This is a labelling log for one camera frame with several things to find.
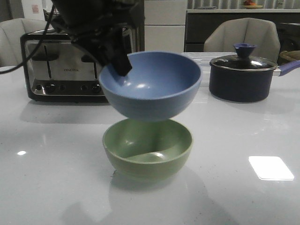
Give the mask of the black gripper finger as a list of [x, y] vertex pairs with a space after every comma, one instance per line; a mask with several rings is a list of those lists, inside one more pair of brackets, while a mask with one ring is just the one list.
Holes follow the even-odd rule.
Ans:
[[113, 28], [107, 33], [105, 48], [108, 62], [120, 76], [126, 76], [132, 66], [125, 49], [122, 28]]

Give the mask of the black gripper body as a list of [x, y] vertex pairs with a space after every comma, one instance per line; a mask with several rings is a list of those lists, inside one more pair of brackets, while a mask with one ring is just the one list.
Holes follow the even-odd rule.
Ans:
[[65, 31], [71, 42], [102, 66], [110, 64], [105, 53], [105, 38], [113, 28], [138, 27], [143, 21], [139, 1], [54, 0], [59, 16], [53, 27]]

